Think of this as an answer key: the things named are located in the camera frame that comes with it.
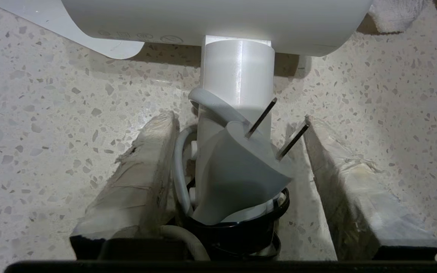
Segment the gray cable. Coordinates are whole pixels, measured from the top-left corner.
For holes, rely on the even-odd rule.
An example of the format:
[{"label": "gray cable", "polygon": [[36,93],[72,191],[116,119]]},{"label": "gray cable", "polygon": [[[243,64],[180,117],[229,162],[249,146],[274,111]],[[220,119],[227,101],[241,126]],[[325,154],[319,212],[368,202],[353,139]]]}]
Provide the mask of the gray cable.
[{"label": "gray cable", "polygon": [[210,257],[203,244],[188,230],[175,225],[162,225],[160,226],[160,233],[163,237],[184,241],[195,261],[210,261]]},{"label": "gray cable", "polygon": [[175,184],[176,195],[178,202],[182,206],[185,215],[191,215],[193,208],[190,202],[190,196],[187,190],[187,183],[183,172],[183,147],[188,136],[196,132],[196,126],[190,126],[180,132],[175,142],[175,149],[173,151],[173,180]]}]

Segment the white plastic cylinder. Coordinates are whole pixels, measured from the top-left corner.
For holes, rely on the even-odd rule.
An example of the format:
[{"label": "white plastic cylinder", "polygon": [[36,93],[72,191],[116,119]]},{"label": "white plastic cylinder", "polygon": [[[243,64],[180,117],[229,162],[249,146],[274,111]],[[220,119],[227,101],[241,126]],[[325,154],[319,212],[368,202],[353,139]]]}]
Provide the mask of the white plastic cylinder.
[{"label": "white plastic cylinder", "polygon": [[[217,35],[269,40],[281,53],[324,56],[348,40],[372,1],[62,0],[62,3],[79,29],[94,38],[199,46],[203,36]],[[15,2],[14,5],[35,13],[31,8],[37,3],[58,1],[0,2]]]},{"label": "white plastic cylinder", "polygon": [[196,205],[196,188],[190,188],[189,190],[189,195],[190,195],[190,203],[192,204],[192,206]]},{"label": "white plastic cylinder", "polygon": [[196,140],[193,140],[191,142],[190,159],[195,161],[197,153],[198,153],[198,144],[196,143]]},{"label": "white plastic cylinder", "polygon": [[[224,38],[202,47],[201,87],[212,92],[254,123],[272,100],[274,49],[268,41]],[[204,107],[199,108],[196,160],[196,198],[200,203],[206,181],[207,163],[214,146],[213,136],[223,129],[223,122]],[[270,138],[269,116],[258,128]]]}]

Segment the wrapped wooden block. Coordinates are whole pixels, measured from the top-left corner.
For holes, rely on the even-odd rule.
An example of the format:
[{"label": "wrapped wooden block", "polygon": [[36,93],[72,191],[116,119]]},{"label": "wrapped wooden block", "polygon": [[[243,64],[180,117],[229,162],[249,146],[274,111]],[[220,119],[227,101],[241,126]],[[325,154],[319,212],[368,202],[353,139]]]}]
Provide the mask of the wrapped wooden block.
[{"label": "wrapped wooden block", "polygon": [[437,239],[325,122],[307,116],[305,143],[338,260],[434,260]]},{"label": "wrapped wooden block", "polygon": [[151,237],[166,224],[170,162],[179,131],[175,114],[152,118],[117,161],[119,167],[71,234],[78,259],[96,259],[111,238]]}]

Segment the white knob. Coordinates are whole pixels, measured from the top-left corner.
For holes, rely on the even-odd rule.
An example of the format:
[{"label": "white knob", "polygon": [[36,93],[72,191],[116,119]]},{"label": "white knob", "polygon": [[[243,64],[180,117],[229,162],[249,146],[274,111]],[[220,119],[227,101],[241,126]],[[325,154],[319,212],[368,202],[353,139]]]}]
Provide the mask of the white knob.
[{"label": "white knob", "polygon": [[198,153],[198,144],[196,143],[196,140],[193,140],[191,142],[191,160],[196,160],[196,154]]},{"label": "white knob", "polygon": [[196,190],[196,188],[193,187],[193,188],[190,188],[190,191],[189,191],[190,203],[192,204],[192,206],[196,205],[195,204],[195,202],[196,202],[196,191],[195,190]]}]

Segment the printed icon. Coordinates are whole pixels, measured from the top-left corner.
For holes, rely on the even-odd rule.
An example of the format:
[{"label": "printed icon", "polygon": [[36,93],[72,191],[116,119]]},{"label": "printed icon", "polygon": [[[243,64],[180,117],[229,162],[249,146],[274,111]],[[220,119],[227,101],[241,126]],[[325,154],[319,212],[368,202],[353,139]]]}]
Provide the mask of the printed icon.
[{"label": "printed icon", "polygon": [[149,33],[138,33],[137,37],[141,39],[151,40],[153,38],[153,35]]},{"label": "printed icon", "polygon": [[117,31],[117,33],[118,33],[119,37],[123,37],[123,38],[129,38],[130,37],[129,33],[127,33],[127,32],[119,32],[119,31]]},{"label": "printed icon", "polygon": [[166,35],[160,38],[163,43],[167,44],[181,44],[183,40],[177,36]]},{"label": "printed icon", "polygon": [[108,32],[105,31],[105,30],[99,30],[98,33],[99,33],[100,35],[102,35],[102,36],[111,36],[111,33],[108,33]]}]

